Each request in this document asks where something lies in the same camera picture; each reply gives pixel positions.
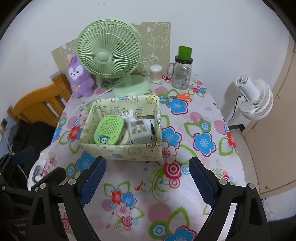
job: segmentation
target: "floral tablecloth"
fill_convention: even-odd
[[[168,76],[151,84],[151,93],[160,97],[163,160],[151,162],[107,161],[107,170],[92,201],[84,207],[94,230],[106,240],[186,240],[192,241],[210,213],[189,173],[188,161],[197,156],[217,178],[245,186],[244,172],[228,126],[207,88],[193,79],[192,102],[165,99],[181,94]],[[67,180],[77,177],[95,160],[78,142],[91,105],[79,111],[82,102],[102,94],[112,85],[102,83],[89,98],[69,100],[52,144],[40,155],[43,173],[56,166],[66,169]],[[113,97],[109,92],[101,98]],[[116,106],[113,114],[121,113]],[[64,228],[70,240],[75,236],[64,207]],[[220,235],[227,235],[234,215],[232,205]]]

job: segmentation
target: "orange scissors handle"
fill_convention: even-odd
[[[186,101],[186,102],[191,102],[192,101],[192,99],[190,97],[190,94],[188,94],[188,93],[177,95],[177,99],[183,100],[183,101]]]

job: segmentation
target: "jar handle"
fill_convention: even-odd
[[[170,67],[173,66],[173,72],[174,72],[174,63],[169,63],[168,64],[168,71],[167,71],[167,74],[170,78],[172,78],[173,76],[170,74]]]

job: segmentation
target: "fan center cap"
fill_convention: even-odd
[[[109,60],[109,55],[106,52],[99,52],[98,60],[101,62],[107,62]]]

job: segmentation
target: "purple plush toy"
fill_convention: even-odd
[[[68,74],[73,96],[75,98],[81,96],[90,97],[92,95],[94,81],[91,78],[90,72],[79,63],[75,54],[73,54],[70,62]]]

